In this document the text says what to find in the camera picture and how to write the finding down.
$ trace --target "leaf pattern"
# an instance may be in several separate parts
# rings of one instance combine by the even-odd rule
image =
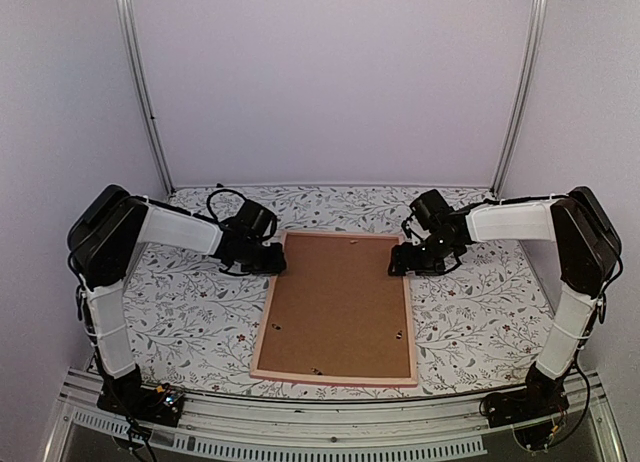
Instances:
[[[418,187],[243,187],[283,229],[400,233]],[[454,207],[488,196],[441,189]],[[206,214],[209,189],[177,191],[170,203]],[[221,219],[240,201],[214,199]],[[263,397],[366,399],[438,396],[522,382],[542,349],[552,315],[513,241],[476,244],[442,277],[412,277],[420,383],[417,388],[324,387],[249,377],[268,288],[263,277],[229,277],[206,256],[149,245],[124,296],[131,346],[148,382]]]

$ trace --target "cork board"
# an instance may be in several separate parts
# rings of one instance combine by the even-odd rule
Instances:
[[[342,386],[418,383],[409,285],[389,277],[393,235],[287,232],[250,375]]]

